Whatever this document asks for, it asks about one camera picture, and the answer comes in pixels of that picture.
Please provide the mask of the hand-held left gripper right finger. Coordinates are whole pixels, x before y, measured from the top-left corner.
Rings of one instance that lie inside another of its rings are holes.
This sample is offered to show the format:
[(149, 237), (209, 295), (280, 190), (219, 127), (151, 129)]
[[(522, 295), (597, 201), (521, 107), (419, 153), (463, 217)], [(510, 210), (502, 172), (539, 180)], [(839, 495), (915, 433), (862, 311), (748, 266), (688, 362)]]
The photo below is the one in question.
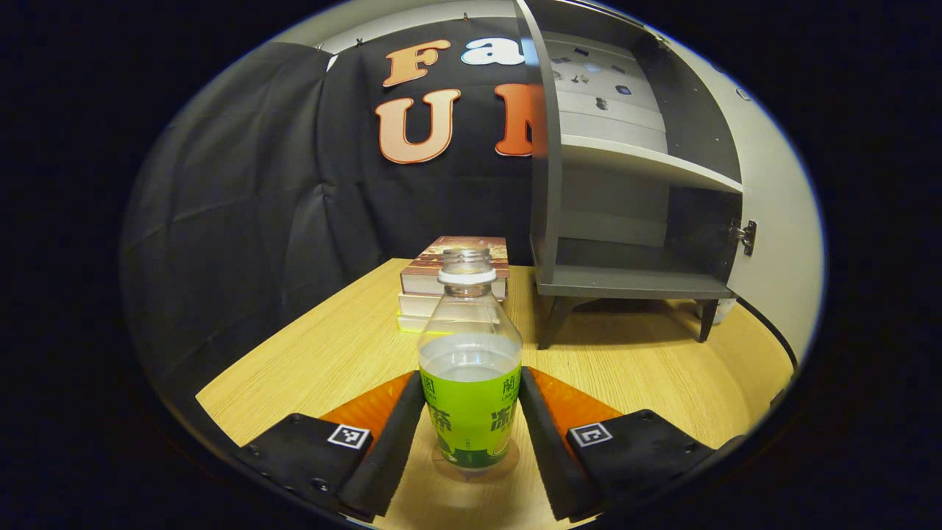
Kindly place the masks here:
[(519, 400), (553, 516), (582, 521), (635, 511), (724, 459), (655, 411), (622, 413), (541, 370), (524, 367)]

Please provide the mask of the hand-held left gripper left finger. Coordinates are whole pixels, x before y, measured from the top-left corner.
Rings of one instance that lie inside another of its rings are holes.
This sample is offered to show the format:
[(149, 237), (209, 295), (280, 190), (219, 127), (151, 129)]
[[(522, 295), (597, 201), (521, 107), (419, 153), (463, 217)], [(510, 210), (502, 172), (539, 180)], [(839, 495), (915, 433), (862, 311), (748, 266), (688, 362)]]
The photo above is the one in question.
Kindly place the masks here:
[(425, 403), (410, 370), (319, 418), (290, 413), (233, 455), (303, 503), (373, 521), (386, 516)]

